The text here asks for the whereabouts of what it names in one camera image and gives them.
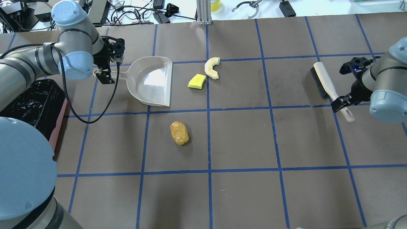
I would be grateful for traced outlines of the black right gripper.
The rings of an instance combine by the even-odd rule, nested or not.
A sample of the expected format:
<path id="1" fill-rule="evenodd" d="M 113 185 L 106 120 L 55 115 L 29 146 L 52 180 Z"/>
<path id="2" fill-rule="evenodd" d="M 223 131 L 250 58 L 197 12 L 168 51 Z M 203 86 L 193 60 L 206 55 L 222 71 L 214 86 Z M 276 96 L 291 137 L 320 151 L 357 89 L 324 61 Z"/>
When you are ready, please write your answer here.
<path id="1" fill-rule="evenodd" d="M 352 101 L 369 101 L 372 95 L 372 90 L 368 89 L 362 82 L 363 74 L 368 71 L 370 66 L 380 56 L 374 56 L 372 58 L 354 57 L 351 61 L 348 61 L 340 68 L 340 74 L 352 73 L 356 81 L 352 84 L 351 92 L 345 96 L 339 96 L 331 103 L 332 111 L 337 113 L 341 109 L 344 109 L 352 105 Z"/>

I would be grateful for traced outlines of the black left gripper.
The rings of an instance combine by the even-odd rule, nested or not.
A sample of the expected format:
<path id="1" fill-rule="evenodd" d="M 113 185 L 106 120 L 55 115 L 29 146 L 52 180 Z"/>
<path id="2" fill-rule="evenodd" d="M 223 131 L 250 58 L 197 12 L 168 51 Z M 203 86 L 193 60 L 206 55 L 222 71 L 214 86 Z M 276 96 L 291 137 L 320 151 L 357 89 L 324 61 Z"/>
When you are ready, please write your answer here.
<path id="1" fill-rule="evenodd" d="M 121 65 L 124 60 L 125 40 L 111 36 L 101 36 L 99 51 L 94 54 L 94 64 L 99 71 L 96 71 L 96 78 L 101 84 L 112 84 L 110 63 L 115 62 Z"/>

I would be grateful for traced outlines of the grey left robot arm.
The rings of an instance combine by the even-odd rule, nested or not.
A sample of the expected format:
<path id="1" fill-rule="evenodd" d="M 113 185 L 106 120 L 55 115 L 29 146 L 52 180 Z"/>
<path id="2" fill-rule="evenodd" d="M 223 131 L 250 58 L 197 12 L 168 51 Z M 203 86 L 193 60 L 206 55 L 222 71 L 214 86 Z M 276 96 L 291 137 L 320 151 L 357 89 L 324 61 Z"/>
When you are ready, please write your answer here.
<path id="1" fill-rule="evenodd" d="M 98 67 L 102 84 L 118 82 L 125 42 L 101 36 L 72 0 L 55 4 L 57 43 L 27 44 L 1 54 L 1 228 L 80 229 L 55 198 L 57 163 L 50 143 L 68 105 L 66 80 L 84 80 Z"/>

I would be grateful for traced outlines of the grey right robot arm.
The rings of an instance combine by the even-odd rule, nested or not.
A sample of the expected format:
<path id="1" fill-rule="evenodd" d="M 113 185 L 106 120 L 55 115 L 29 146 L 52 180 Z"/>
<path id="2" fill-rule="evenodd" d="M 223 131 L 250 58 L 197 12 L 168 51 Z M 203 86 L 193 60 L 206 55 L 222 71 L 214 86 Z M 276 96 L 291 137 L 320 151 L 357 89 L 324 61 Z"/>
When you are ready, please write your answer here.
<path id="1" fill-rule="evenodd" d="M 332 108 L 355 123 L 341 124 L 345 160 L 367 229 L 406 228 L 406 38 L 382 57 L 354 58 L 341 74 L 356 77 Z"/>

